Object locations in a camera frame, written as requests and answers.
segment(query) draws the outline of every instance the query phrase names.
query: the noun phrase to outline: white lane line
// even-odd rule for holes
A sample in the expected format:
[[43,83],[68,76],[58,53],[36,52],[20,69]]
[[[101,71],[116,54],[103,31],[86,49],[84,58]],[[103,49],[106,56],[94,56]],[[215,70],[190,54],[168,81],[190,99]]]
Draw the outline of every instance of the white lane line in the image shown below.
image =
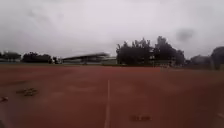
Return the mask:
[[104,128],[110,128],[110,81],[107,82],[107,106]]

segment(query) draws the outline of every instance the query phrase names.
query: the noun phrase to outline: building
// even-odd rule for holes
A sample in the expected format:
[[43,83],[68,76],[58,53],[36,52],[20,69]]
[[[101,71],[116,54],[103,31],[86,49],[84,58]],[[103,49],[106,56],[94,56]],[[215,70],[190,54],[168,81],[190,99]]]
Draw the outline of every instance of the building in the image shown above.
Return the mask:
[[72,63],[72,64],[101,64],[105,58],[108,58],[109,54],[101,52],[101,53],[93,53],[93,54],[85,54],[80,56],[72,56],[63,58],[63,63]]
[[103,65],[114,65],[114,64],[117,64],[117,58],[116,57],[107,57],[107,58],[104,58],[102,60],[102,64]]

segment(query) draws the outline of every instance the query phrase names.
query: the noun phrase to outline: red running track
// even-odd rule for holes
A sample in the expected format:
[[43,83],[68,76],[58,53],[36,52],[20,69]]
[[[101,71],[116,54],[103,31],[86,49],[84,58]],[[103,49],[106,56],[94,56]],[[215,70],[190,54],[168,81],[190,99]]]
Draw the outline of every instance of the red running track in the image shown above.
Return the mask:
[[[160,68],[4,66],[0,96],[9,101],[0,103],[0,120],[7,128],[221,128],[223,75]],[[39,94],[15,93],[29,87]],[[150,120],[133,120],[140,115]]]

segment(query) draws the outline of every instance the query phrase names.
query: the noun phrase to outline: cloudy sky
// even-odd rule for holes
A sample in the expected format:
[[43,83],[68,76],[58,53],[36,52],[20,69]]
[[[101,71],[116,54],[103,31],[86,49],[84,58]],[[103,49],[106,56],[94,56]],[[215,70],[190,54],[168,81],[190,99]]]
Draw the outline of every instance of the cloudy sky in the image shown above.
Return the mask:
[[166,37],[187,57],[224,45],[223,0],[0,0],[0,51],[115,55],[124,40]]

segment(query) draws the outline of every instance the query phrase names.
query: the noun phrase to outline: roof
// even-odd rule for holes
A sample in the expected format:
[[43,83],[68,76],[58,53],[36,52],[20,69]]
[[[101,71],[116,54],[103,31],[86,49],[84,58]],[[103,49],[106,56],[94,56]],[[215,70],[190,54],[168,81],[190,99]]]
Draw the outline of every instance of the roof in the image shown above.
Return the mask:
[[67,57],[67,58],[63,58],[62,60],[74,60],[74,59],[82,59],[82,58],[85,58],[85,57],[106,57],[106,56],[109,56],[109,54],[104,53],[104,52],[100,52],[100,53],[93,53],[93,54]]

